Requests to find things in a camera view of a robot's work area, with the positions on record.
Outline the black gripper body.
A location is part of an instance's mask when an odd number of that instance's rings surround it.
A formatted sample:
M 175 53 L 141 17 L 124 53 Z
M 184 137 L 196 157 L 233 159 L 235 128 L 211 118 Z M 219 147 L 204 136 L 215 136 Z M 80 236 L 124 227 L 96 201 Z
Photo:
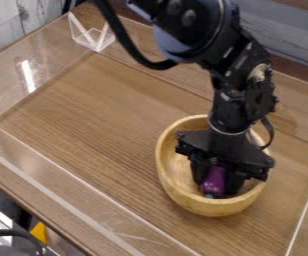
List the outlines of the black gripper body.
M 227 172 L 242 174 L 247 179 L 266 181 L 275 160 L 263 152 L 268 144 L 251 142 L 250 125 L 232 130 L 221 122 L 207 117 L 207 127 L 176 132 L 175 152 L 189 161 L 195 156 Z

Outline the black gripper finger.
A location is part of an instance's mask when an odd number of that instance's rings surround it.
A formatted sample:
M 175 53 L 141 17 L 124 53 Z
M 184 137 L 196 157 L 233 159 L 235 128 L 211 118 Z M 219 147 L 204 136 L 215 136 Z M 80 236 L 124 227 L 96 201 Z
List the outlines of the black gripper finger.
M 224 194 L 232 196 L 240 190 L 246 181 L 246 177 L 242 174 L 232 172 L 225 173 L 225 184 L 224 184 Z
M 211 163 L 204 159 L 199 159 L 195 156 L 189 159 L 189 168 L 192 174 L 192 180 L 196 185 L 200 185 L 207 177 L 208 170 L 211 168 Z

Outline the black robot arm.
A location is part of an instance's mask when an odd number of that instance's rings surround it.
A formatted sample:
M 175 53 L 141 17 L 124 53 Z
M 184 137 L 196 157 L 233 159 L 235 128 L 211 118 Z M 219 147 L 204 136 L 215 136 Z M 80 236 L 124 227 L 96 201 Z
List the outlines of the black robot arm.
M 260 123 L 274 131 L 267 115 L 275 111 L 268 52 L 242 28 L 232 0 L 125 0 L 153 25 L 155 42 L 165 55 L 148 60 L 137 50 L 108 0 L 92 0 L 120 45 L 139 64 L 167 70 L 195 63 L 209 72 L 213 88 L 207 127 L 176 133 L 175 152 L 187 157 L 193 183 L 205 197 L 238 193 L 250 179 L 264 181 L 274 159 L 250 132 Z

